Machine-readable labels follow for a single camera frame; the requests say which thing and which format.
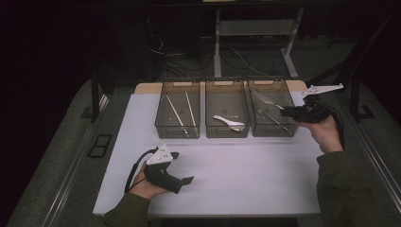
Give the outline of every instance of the person's right hand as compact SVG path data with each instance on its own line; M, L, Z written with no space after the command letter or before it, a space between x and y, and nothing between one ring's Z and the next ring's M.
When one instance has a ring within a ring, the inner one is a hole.
M331 115L320 123L309 124L305 122L296 122L296 124L308 128L312 132L312 137L319 144L323 153L343 151L339 133L337 131L337 125Z

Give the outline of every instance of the gray carpet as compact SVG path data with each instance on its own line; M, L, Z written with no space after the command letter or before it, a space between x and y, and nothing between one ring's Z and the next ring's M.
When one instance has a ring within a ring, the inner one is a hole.
M256 47L252 45L246 47L247 42L249 41L242 41L242 43L240 42L241 45L226 44L235 48L238 46L238 53L252 68L266 74L282 75L285 79L290 79L279 52L279 47L283 47L286 42L267 39L259 42ZM334 44L332 47L328 47L328 43L329 40L326 38L297 40L295 42L291 57L299 73L299 79L308 81L318 76L344 60L353 48L353 44ZM222 51L222 58L224 59L221 61L221 66L224 77L257 75L234 52L228 49ZM183 74L187 77L212 77L214 75L213 62L210 61L212 57L213 54L208 52L202 55L200 60L188 59L186 56L169 58L170 62L167 64L175 69L163 71L158 81L161 81L163 77L179 77ZM317 85L329 84L334 77L335 75ZM86 83L81 88L11 217L9 226L40 226L45 220L46 223L53 226L102 225L101 217L93 215L92 210L96 202L96 193L101 185L132 92L133 88L116 89L112 96L108 96L108 105L101 112L99 119L95 123L90 123L89 119L80 118L84 109L91 105L90 83ZM397 160L401 160L401 153L397 152L397 148L401 147L399 140L401 129L368 88L362 86L361 93L361 104L370 107L375 119L362 120L357 125L366 130L393 177L397 182L400 182L400 166L397 164ZM385 226L401 226L400 212L394 205L382 179L376 173L367 155L366 145L359 139L354 119L349 115L349 91L343 94L326 94L322 96L322 99L338 109L344 118L347 138L345 149L355 168L371 180L377 205L385 219ZM99 134L112 135L111 144L105 157L101 159L86 157L86 153ZM66 178L67 173L76 174L73 178ZM58 196L59 192L65 192L66 196ZM52 216L54 219L46 219L55 199L61 201L60 212ZM322 226L320 217L297 218L297 222L301 227ZM224 226L240 226L235 225L234 219L223 224L225 224ZM259 226L269 225L266 222L261 222Z

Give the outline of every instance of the dark background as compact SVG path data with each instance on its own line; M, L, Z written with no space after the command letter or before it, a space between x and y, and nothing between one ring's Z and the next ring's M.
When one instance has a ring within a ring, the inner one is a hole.
M106 93L112 93L115 86L152 81L158 74L157 61L162 60L154 59L148 52L150 32L164 35L171 45L196 56L198 37L214 35L215 19L210 11L182 10L179 14L164 11L156 17L155 30L149 31L143 11L77 9L74 3L65 0L5 0L0 4L0 225L3 226L72 98L94 72ZM354 39L363 33L375 10L366 6L305 9L299 35ZM372 47L360 70L367 75L366 83L375 88L380 100L391 102L389 110L401 122L401 113L393 107L394 103L401 104L400 95L383 92L394 81L397 84L400 81L401 75L394 67L400 62L399 14ZM238 11L227 14L233 15L237 18ZM189 26L186 33L178 35L174 27L188 26L185 23L198 26ZM388 78L378 86L377 75Z

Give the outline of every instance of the white tool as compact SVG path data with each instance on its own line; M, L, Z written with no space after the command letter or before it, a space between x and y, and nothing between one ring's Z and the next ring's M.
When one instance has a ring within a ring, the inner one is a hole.
M272 100L268 99L265 95L259 93L258 91L254 90L253 88L250 88L250 90L251 90L251 92L252 92L255 96L257 96L257 97L258 97L260 100L262 100L264 103L273 105L273 106L277 107L277 108L280 109L280 110L284 110L283 107L281 107L281 106L275 104Z
M176 114L178 121L180 122L180 125L183 127L183 122L181 121L180 117L177 114L177 111L175 110L173 103L171 102L170 98L168 97L168 95L166 95L166 98L168 100L168 102L170 103L171 108L174 111L174 114ZM183 132L185 132L186 137L189 137L188 131L183 127Z
M191 103L189 102L188 93L187 93L187 92L185 92L185 95L186 95L186 101L188 102L189 112L191 113L192 124L194 124L195 133L197 134L197 137L198 137L198 129L197 129L197 124L195 123L194 114L192 113L192 107L191 107Z
M311 85L306 91L302 92L302 95L303 96L316 95L316 94L321 94L321 93L338 90L343 87L344 86L342 86L342 83L340 83L339 85L331 85L331 86L313 86L313 85Z
M213 118L217 119L217 120L221 120L224 121L229 127L230 129L234 130L234 131L243 131L245 130L245 124L242 122L236 122L236 121L231 121L228 120L222 116L219 115L214 115Z

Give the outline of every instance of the wrist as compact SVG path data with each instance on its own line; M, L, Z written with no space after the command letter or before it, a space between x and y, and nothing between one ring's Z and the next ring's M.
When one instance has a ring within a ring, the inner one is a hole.
M137 195L149 201L156 196L154 195L154 193L151 192L151 190L144 190L142 188L136 188L136 187L130 189L129 193Z

